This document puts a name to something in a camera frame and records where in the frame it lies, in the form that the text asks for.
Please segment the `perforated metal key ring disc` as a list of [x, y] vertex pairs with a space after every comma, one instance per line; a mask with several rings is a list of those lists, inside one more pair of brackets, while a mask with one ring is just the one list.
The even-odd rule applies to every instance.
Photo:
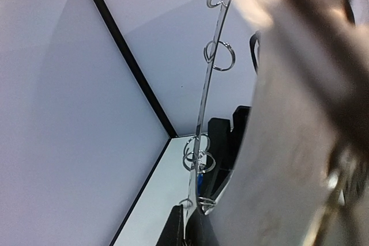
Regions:
[[261, 47], [235, 167], [205, 214], [219, 244], [367, 245], [368, 25], [348, 0], [234, 1]]

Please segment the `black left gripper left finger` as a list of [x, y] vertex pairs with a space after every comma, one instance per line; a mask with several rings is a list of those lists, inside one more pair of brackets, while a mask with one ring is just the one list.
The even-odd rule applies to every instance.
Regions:
[[184, 239], [183, 205], [175, 205], [167, 218], [157, 246], [181, 246]]

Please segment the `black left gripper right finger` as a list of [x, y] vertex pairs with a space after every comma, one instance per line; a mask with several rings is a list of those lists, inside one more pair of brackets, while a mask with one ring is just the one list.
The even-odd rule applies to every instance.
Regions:
[[189, 218], [189, 245], [219, 246], [209, 218], [195, 210]]

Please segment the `blue key tag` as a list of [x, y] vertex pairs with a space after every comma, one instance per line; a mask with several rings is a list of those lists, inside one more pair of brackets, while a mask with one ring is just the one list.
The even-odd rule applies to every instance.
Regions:
[[204, 180], [205, 173], [199, 173], [197, 176], [197, 194], [201, 195], [204, 193], [206, 188], [206, 181]]

